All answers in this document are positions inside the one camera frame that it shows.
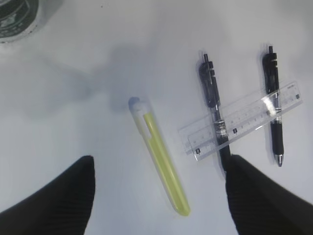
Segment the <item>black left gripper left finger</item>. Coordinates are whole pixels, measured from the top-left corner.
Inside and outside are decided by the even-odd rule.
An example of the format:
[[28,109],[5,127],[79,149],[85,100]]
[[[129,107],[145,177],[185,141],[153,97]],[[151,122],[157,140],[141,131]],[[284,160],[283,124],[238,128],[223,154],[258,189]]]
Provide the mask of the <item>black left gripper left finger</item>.
[[95,197],[93,156],[83,156],[49,184],[0,213],[2,235],[83,235]]

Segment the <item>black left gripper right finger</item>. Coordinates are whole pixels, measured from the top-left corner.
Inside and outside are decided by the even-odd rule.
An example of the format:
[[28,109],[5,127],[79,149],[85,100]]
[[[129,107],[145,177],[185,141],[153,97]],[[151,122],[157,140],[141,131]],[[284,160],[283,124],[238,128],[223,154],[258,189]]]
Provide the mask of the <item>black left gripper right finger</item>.
[[226,168],[228,206],[240,235],[311,235],[313,206],[240,155]]

